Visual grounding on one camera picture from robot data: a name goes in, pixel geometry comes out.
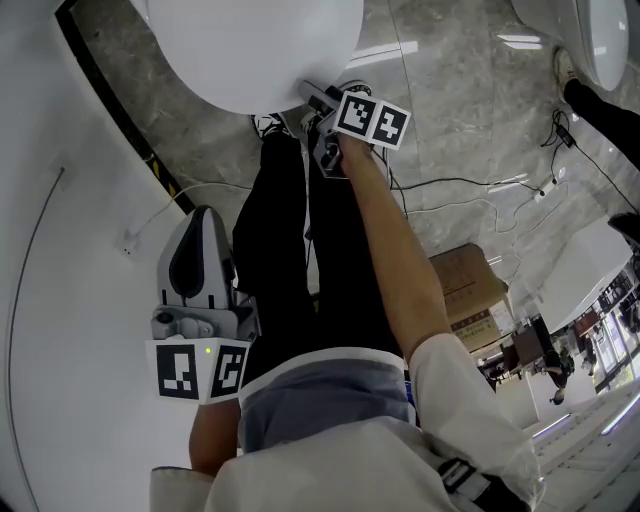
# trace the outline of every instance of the black leg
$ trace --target black leg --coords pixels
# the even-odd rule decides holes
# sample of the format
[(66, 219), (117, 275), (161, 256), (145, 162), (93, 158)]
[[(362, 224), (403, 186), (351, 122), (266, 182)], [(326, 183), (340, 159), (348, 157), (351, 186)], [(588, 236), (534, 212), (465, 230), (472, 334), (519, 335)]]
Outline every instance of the black leg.
[[(310, 152), (317, 139), (312, 130)], [(309, 208), (320, 270), (318, 349), (364, 347), (402, 356), (382, 305), (351, 182), (324, 178), (313, 158)]]
[(300, 141), (265, 138), (261, 169), (233, 230), (239, 288), (256, 297), (263, 336), (251, 347), (244, 383), (307, 350), (315, 312), (307, 289), (306, 183)]
[(574, 112), (614, 144), (640, 170), (638, 133), (640, 116), (600, 99), (578, 80), (571, 80), (564, 90), (565, 100)]

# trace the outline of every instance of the gray marble floor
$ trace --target gray marble floor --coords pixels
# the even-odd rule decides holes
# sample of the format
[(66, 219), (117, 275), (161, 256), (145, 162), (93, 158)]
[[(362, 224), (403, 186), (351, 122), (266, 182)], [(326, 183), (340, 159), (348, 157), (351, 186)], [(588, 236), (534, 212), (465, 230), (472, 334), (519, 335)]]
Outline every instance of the gray marble floor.
[[(539, 35), (521, 25), (508, 0), (365, 0), (365, 6), (358, 50), (400, 43), (403, 56), (350, 69), (343, 78), (367, 80), (376, 97), (413, 113), (403, 148), (391, 157), (402, 185), (524, 174), (537, 187), (548, 179), (553, 148), (540, 144), (551, 113), (562, 107), (551, 70), (554, 41), (542, 37), (538, 50), (507, 46), (500, 36)], [(260, 143), (248, 119), (193, 94), (128, 0), (80, 0), (74, 16), (116, 95), (183, 186), (218, 180), (252, 185)], [(598, 92), (640, 112), (640, 75), (631, 67), (616, 91)], [(288, 114), (292, 121), (300, 115)], [(582, 149), (640, 205), (640, 173), (586, 122), (572, 119)], [(530, 314), (532, 295), (571, 235), (603, 215), (626, 211), (623, 199), (576, 150), (561, 148), (554, 168), (563, 169), (563, 183), (541, 203), (523, 187), (489, 193), (440, 183), (408, 191), (411, 225), (429, 254), (473, 242), (487, 258), (501, 257), (495, 273), (512, 285), (517, 315)], [(220, 186), (190, 196), (215, 206), (231, 230), (247, 193)], [(469, 203), (421, 212), (452, 202)], [(310, 287), (317, 282), (312, 262)]]

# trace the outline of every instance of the hand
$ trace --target hand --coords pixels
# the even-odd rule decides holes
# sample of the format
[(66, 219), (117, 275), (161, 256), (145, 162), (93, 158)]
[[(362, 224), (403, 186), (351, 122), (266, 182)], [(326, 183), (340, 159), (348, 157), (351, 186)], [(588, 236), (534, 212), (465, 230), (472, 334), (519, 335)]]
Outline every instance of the hand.
[(349, 177), (357, 171), (366, 160), (373, 160), (369, 144), (348, 135), (340, 135), (342, 150), (342, 170)]

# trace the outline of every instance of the strap buckle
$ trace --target strap buckle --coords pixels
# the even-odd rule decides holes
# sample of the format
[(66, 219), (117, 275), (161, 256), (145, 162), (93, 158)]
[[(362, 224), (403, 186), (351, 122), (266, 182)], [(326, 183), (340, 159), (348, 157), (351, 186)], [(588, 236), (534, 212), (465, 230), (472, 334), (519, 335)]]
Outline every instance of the strap buckle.
[(462, 459), (452, 459), (445, 462), (438, 471), (442, 477), (442, 483), (448, 494), (453, 494), (476, 472), (468, 462)]

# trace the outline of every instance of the shoe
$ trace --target shoe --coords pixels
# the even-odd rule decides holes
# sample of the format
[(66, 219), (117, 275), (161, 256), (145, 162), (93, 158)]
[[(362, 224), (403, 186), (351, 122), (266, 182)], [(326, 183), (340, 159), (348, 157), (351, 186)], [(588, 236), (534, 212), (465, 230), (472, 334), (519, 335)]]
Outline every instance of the shoe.
[[(351, 80), (342, 84), (340, 87), (338, 87), (338, 89), (340, 89), (342, 92), (353, 92), (362, 96), (373, 95), (371, 87), (369, 87), (369, 85), (367, 85), (367, 83), (363, 82), (362, 80)], [(300, 128), (302, 128), (302, 132), (306, 135), (309, 135), (311, 128), (313, 128), (319, 118), (320, 115), (316, 112), (309, 112), (307, 115), (305, 115), (300, 121)]]
[(558, 96), (560, 101), (566, 103), (564, 99), (564, 88), (571, 80), (577, 80), (578, 74), (571, 60), (571, 55), (566, 48), (558, 48), (553, 56), (553, 72), (556, 75), (558, 84)]
[(297, 138), (291, 132), (291, 130), (289, 130), (287, 122), (280, 114), (269, 114), (265, 116), (250, 117), (253, 129), (258, 134), (258, 137), (260, 137), (262, 140), (264, 140), (267, 135), (271, 135), (272, 133), (282, 133), (284, 135), (287, 135), (288, 137), (291, 137), (292, 139)]

